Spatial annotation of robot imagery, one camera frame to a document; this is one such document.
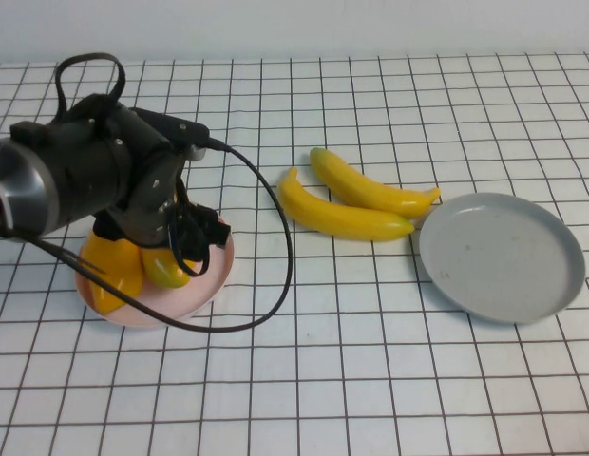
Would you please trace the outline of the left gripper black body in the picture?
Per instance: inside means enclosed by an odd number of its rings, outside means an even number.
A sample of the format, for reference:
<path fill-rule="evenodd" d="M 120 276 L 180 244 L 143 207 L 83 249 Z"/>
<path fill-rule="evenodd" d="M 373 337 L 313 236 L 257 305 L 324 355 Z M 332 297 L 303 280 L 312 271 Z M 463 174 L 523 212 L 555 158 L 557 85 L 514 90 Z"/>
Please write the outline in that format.
<path fill-rule="evenodd" d="M 125 193 L 95 215 L 94 234 L 110 241 L 125 239 L 139 247 L 167 244 L 169 212 L 188 203 L 182 171 L 188 153 L 174 147 L 156 147 L 132 156 Z"/>

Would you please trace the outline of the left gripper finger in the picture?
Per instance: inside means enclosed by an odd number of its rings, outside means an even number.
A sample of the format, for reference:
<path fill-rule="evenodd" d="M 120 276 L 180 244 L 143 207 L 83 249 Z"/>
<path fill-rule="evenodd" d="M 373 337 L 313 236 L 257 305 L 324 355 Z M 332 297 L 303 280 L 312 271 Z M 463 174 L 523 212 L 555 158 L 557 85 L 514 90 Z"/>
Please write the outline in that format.
<path fill-rule="evenodd" d="M 225 248 L 231 236 L 231 226 L 225 223 L 219 213 L 203 205 L 194 206 L 194 219 L 210 245 Z"/>
<path fill-rule="evenodd" d="M 210 244 L 198 225 L 183 225 L 180 235 L 180 256 L 184 271 L 190 276 L 202 276 L 210 265 Z"/>

